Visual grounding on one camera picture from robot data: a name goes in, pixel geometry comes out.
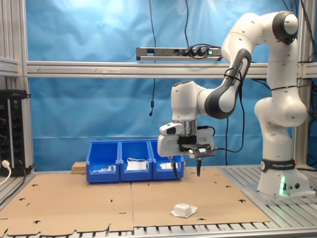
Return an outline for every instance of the blue storage bin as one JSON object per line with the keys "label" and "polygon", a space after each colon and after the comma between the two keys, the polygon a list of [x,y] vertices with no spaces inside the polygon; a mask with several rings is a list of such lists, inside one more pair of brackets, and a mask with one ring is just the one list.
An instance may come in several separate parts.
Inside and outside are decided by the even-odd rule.
{"label": "blue storage bin", "polygon": [[[119,152],[119,141],[90,142],[86,160],[87,182],[95,183],[120,181]],[[109,166],[113,166],[113,171],[97,172],[101,169],[108,169]]]}
{"label": "blue storage bin", "polygon": [[[127,170],[128,158],[145,159],[146,170]],[[120,180],[138,181],[152,179],[152,158],[148,140],[120,141]]]}
{"label": "blue storage bin", "polygon": [[[149,140],[152,153],[153,180],[175,179],[173,169],[163,169],[162,164],[170,163],[167,157],[158,154],[158,140]],[[184,177],[184,157],[182,155],[173,156],[173,161],[177,164],[177,178]]]}

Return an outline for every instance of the green led light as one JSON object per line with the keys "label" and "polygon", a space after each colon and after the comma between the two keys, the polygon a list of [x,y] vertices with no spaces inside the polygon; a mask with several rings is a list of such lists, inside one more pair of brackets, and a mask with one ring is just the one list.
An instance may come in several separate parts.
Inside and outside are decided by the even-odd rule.
{"label": "green led light", "polygon": [[279,187],[279,195],[283,195],[284,182],[285,182],[285,176],[282,176],[282,178],[281,178],[281,185],[280,185],[280,187]]}

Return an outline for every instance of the metal table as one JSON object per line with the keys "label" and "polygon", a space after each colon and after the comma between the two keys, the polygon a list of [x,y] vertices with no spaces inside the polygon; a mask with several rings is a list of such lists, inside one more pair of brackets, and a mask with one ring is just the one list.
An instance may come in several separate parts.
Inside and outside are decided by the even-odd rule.
{"label": "metal table", "polygon": [[[224,166],[218,167],[270,218],[265,223],[236,223],[236,224],[210,224],[193,226],[167,226],[167,227],[141,227],[134,231],[121,232],[74,232],[69,236],[60,238],[102,238],[102,237],[317,237],[317,198],[289,199],[287,202],[263,205],[255,196],[245,188],[250,183],[259,182],[259,166]],[[66,172],[35,172],[27,177],[24,185],[29,183],[38,174],[58,174]],[[309,179],[317,179],[317,173],[302,171]],[[13,191],[23,178],[10,178],[7,183],[0,186],[0,200]],[[16,236],[15,238],[39,238],[35,236]]]}

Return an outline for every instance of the blue backdrop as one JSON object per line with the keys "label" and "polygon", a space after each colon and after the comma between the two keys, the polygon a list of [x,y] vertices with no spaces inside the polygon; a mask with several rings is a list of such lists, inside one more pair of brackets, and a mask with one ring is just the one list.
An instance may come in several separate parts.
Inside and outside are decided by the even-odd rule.
{"label": "blue backdrop", "polygon": [[[29,60],[135,62],[137,47],[153,47],[148,0],[27,0]],[[157,47],[185,47],[185,0],[152,0]],[[188,0],[189,44],[221,46],[246,12],[284,10],[277,0]],[[267,62],[268,47],[258,46],[255,62]],[[30,78],[35,168],[69,170],[86,159],[90,141],[153,138],[171,121],[170,91],[182,79],[157,79],[154,114],[149,117],[153,79]],[[214,88],[222,79],[193,79]],[[244,148],[228,153],[229,164],[259,164],[262,135],[255,103],[270,91],[249,79],[243,87],[246,112]],[[225,146],[226,120],[199,117],[215,127],[215,145]],[[242,111],[229,120],[228,148],[241,145]],[[196,161],[186,159],[189,166]],[[224,152],[204,160],[224,165]]]}

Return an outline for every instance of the cardboard sheet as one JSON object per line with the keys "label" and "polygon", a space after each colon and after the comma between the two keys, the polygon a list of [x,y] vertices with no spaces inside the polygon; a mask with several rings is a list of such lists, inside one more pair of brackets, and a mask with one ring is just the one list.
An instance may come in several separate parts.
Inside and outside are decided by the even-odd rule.
{"label": "cardboard sheet", "polygon": [[[268,222],[270,219],[217,168],[185,169],[178,182],[133,183],[135,227]],[[173,216],[177,203],[198,207],[188,218]]]}
{"label": "cardboard sheet", "polygon": [[57,236],[133,230],[131,185],[89,185],[86,176],[37,175],[0,212],[0,233]]}
{"label": "cardboard sheet", "polygon": [[[198,207],[174,217],[177,203]],[[61,236],[133,227],[267,222],[269,218],[217,168],[186,169],[182,181],[89,185],[86,176],[37,175],[0,211],[0,235]]]}

